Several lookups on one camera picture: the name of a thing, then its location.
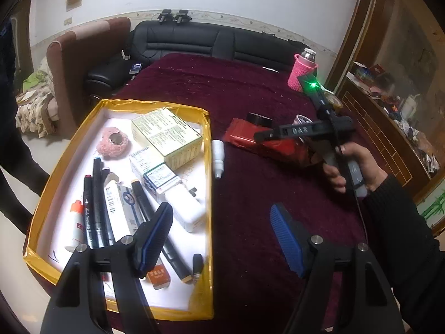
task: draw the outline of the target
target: white floor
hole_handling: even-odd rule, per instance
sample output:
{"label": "white floor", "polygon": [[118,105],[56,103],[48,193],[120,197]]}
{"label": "white floor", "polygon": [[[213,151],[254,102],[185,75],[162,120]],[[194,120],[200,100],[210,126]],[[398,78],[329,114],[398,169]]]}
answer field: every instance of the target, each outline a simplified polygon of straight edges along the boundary
{"label": "white floor", "polygon": [[[70,142],[57,136],[37,138],[23,136],[34,160],[48,173],[56,166]],[[39,197],[23,183],[3,171],[17,198],[34,212]],[[31,334],[38,334],[50,297],[42,289],[23,261],[22,249],[25,236],[0,214],[0,290],[9,306]]]}

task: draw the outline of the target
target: human hand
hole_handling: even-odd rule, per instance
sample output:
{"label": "human hand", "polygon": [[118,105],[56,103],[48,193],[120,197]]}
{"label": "human hand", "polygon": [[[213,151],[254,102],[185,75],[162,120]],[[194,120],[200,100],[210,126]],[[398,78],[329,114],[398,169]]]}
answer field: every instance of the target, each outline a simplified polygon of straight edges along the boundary
{"label": "human hand", "polygon": [[[354,142],[345,143],[340,147],[343,155],[353,157],[357,161],[363,175],[365,186],[371,192],[375,191],[386,177],[388,177],[388,174],[377,165],[377,162],[367,148]],[[340,174],[337,167],[324,163],[323,171],[337,192],[346,192],[346,179]]]}

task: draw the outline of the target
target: metal screw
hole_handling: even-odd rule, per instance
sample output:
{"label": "metal screw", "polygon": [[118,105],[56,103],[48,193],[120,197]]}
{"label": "metal screw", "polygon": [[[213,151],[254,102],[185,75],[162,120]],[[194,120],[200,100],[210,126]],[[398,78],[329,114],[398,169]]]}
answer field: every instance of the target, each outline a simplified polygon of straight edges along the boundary
{"label": "metal screw", "polygon": [[357,245],[357,248],[358,248],[360,251],[365,252],[365,251],[368,251],[369,246],[366,245],[364,242],[360,242],[360,243]]}
{"label": "metal screw", "polygon": [[318,235],[313,235],[311,237],[311,241],[313,243],[315,243],[315,245],[318,245],[318,244],[321,244],[323,242],[323,238],[321,236],[318,236]]}
{"label": "metal screw", "polygon": [[130,243],[133,242],[133,236],[132,236],[132,235],[124,236],[123,238],[121,238],[121,242],[122,242],[124,245],[130,245]]}
{"label": "metal screw", "polygon": [[76,251],[77,252],[83,252],[83,251],[85,251],[86,249],[87,249],[87,244],[80,244],[80,245],[77,245],[77,247],[76,247]]}

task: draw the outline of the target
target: brown sofa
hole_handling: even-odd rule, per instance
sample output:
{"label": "brown sofa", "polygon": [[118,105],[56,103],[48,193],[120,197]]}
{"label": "brown sofa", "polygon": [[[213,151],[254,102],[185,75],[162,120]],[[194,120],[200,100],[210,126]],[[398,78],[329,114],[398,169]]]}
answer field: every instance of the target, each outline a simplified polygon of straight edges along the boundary
{"label": "brown sofa", "polygon": [[84,92],[86,72],[119,53],[130,32],[130,19],[95,21],[55,39],[46,52],[54,79],[59,134],[70,139],[91,109]]}

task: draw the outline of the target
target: person's leg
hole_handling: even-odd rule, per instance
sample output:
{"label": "person's leg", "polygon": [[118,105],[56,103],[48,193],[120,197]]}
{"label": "person's leg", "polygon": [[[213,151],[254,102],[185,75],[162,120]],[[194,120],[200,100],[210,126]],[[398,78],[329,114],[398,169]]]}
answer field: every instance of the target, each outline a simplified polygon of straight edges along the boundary
{"label": "person's leg", "polygon": [[34,161],[19,130],[13,127],[8,133],[0,149],[0,166],[40,196],[50,175]]}
{"label": "person's leg", "polygon": [[0,170],[0,211],[3,212],[22,233],[26,231],[33,218],[32,214],[20,203]]}

